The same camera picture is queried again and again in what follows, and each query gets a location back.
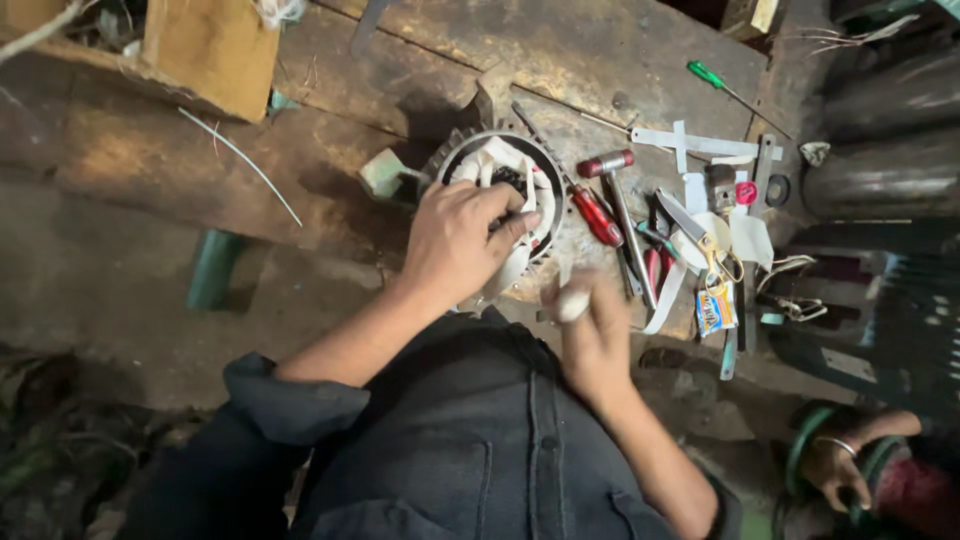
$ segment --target red hammer head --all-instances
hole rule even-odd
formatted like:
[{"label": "red hammer head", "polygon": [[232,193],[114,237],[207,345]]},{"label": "red hammer head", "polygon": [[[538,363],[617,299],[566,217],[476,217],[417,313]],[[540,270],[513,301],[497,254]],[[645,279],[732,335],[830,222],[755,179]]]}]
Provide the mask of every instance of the red hammer head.
[{"label": "red hammer head", "polygon": [[630,150],[617,150],[592,160],[577,163],[577,174],[584,178],[593,178],[604,173],[629,167],[634,164],[634,153]]}]

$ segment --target metal cylinder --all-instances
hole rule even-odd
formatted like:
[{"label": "metal cylinder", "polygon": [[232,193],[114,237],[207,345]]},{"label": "metal cylinder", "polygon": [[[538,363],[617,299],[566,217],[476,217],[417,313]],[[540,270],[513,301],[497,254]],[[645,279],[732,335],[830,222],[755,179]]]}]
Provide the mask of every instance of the metal cylinder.
[{"label": "metal cylinder", "polygon": [[834,147],[803,182],[810,212],[830,219],[960,215],[960,129]]},{"label": "metal cylinder", "polygon": [[851,81],[827,97],[834,143],[876,140],[960,122],[960,47],[904,61]]}]

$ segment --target paper packet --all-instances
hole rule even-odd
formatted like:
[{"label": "paper packet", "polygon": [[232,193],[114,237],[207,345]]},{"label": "paper packet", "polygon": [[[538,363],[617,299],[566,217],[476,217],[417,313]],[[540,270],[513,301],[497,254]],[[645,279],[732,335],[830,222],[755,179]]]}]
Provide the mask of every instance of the paper packet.
[{"label": "paper packet", "polygon": [[713,298],[705,290],[697,293],[697,323],[700,336],[706,337],[715,331],[736,328],[736,308],[733,306],[733,283],[726,282],[727,292]]}]

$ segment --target scissors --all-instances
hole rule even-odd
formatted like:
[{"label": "scissors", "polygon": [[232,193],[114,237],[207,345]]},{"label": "scissors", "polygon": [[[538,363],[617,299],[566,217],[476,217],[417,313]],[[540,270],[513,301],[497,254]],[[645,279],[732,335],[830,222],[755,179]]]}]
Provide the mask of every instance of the scissors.
[{"label": "scissors", "polygon": [[[690,212],[686,211],[684,205],[681,205],[673,195],[663,191],[663,188],[657,190],[657,199],[663,205],[666,213],[677,222],[681,231],[689,236],[696,244],[697,249],[700,250],[700,253],[704,254],[704,258],[707,260],[707,294],[713,298],[720,298],[727,294],[727,280],[724,279],[724,276],[734,283],[739,283],[743,280],[743,262],[740,261],[740,258],[733,253],[720,249],[716,239],[704,230],[699,223],[694,221],[693,216],[690,215]],[[736,263],[736,266],[740,269],[738,277],[731,274],[730,270],[727,270],[727,267],[720,262],[720,258],[723,255],[731,258],[733,262]]]}]

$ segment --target bracelet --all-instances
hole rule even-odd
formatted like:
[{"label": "bracelet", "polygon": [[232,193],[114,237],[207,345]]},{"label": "bracelet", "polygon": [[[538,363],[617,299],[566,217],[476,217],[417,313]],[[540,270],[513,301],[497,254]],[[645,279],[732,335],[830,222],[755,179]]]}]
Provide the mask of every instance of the bracelet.
[{"label": "bracelet", "polygon": [[834,437],[817,437],[817,438],[813,439],[813,444],[817,444],[817,443],[820,443],[820,442],[833,443],[833,444],[839,446],[840,448],[846,450],[847,452],[849,452],[850,455],[853,456],[853,459],[856,459],[856,450],[854,450],[852,446],[850,446],[849,444],[843,442],[843,441],[840,440],[840,439],[837,439],[837,438],[834,438]]}]

